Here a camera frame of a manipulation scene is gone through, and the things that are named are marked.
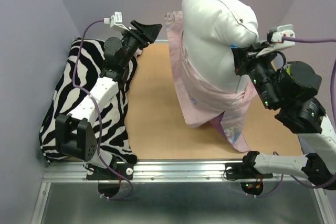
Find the white pillow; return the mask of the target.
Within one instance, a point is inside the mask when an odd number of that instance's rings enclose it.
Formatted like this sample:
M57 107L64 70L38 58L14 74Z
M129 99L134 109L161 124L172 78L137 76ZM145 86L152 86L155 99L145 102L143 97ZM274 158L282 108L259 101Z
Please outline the white pillow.
M182 0L182 14L183 43L197 72L224 92L245 90L248 78L235 75L231 47L259 39L251 7L239 0Z

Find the purple pink princess pillowcase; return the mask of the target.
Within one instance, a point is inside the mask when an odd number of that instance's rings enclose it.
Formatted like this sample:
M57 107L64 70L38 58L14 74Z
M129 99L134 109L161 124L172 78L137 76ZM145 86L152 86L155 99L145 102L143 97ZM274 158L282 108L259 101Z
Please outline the purple pink princess pillowcase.
M194 68L183 45L181 11L165 14L174 87L184 121L190 128L209 122L237 151L250 150L243 136L247 110L257 92L251 82L241 93L226 93Z

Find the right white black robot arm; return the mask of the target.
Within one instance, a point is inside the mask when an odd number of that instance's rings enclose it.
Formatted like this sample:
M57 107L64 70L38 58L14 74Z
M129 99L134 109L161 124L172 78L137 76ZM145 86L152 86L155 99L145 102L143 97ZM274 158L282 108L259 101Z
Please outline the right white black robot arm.
M250 77L263 106L277 111L275 119L312 152L281 156L249 151L239 170L248 177L278 173L304 178L309 188L335 190L335 129L316 98L322 78L307 63L287 61L279 50L262 55L267 47L262 42L232 48L235 73Z

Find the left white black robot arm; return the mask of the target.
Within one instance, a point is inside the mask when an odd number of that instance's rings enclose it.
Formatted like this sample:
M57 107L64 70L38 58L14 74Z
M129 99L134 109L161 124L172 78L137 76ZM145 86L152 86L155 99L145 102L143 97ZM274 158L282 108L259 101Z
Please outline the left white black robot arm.
M155 42L162 25L145 25L132 20L132 27L128 28L114 18L105 18L103 23L118 30L122 38L110 37L105 41L101 74L91 90L73 84L86 96L70 112L57 116L55 138L58 152L98 167L99 173L106 179L116 175L125 180L126 177L117 170L117 160L101 149L102 135L95 136L93 127L96 121L102 122L101 111L126 84L129 62L135 53Z

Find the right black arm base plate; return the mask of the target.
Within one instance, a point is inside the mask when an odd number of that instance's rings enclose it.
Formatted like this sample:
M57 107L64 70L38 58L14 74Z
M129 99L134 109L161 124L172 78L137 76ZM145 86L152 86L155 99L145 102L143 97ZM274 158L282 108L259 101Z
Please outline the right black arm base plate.
M224 175L228 180L273 178L272 173L261 173L252 166L243 165L242 162L226 163Z

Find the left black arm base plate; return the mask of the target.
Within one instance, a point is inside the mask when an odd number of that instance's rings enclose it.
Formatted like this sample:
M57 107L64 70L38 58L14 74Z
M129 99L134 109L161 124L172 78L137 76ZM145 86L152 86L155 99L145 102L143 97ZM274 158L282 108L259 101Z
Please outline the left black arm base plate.
M93 166L91 164L84 165L86 169L86 179L87 180L118 180L120 177L111 172L107 168L100 168ZM121 176L132 180L133 179L133 172L134 172L134 165L128 163L117 162L117 166L115 171L120 174Z

